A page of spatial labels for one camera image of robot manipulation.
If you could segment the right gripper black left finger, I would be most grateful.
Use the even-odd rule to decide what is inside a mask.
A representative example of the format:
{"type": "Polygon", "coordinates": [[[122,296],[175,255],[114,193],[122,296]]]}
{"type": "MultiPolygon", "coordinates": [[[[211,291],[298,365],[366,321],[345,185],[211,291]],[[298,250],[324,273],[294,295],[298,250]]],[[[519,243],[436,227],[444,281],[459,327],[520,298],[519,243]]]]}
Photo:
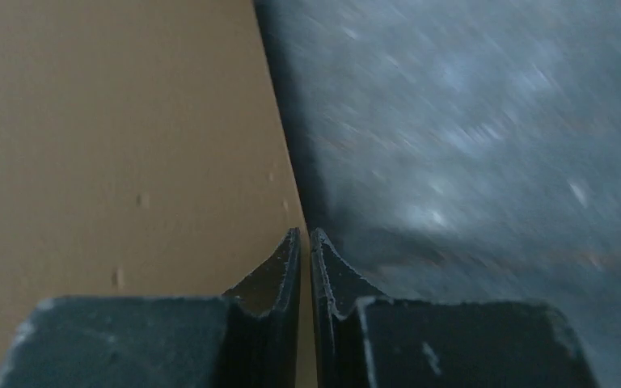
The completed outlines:
{"type": "Polygon", "coordinates": [[[19,325],[0,387],[292,387],[301,236],[216,296],[65,296],[19,325]]]}

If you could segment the cardboard box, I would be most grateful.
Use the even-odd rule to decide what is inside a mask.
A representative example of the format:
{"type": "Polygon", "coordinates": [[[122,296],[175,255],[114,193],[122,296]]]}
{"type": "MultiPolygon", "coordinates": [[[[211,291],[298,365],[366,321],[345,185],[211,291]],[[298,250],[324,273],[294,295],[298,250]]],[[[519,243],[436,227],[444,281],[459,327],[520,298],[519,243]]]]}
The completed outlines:
{"type": "Polygon", "coordinates": [[[250,1],[0,1],[0,364],[36,303],[213,294],[305,220],[250,1]]]}

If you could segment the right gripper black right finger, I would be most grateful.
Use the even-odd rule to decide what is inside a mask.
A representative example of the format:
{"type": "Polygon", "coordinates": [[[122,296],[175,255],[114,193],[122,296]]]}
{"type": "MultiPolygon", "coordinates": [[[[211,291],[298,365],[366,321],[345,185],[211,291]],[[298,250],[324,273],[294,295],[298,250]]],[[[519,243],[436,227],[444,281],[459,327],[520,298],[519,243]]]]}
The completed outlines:
{"type": "Polygon", "coordinates": [[[533,301],[439,303],[388,297],[321,229],[311,237],[321,387],[595,387],[577,336],[533,301]]]}

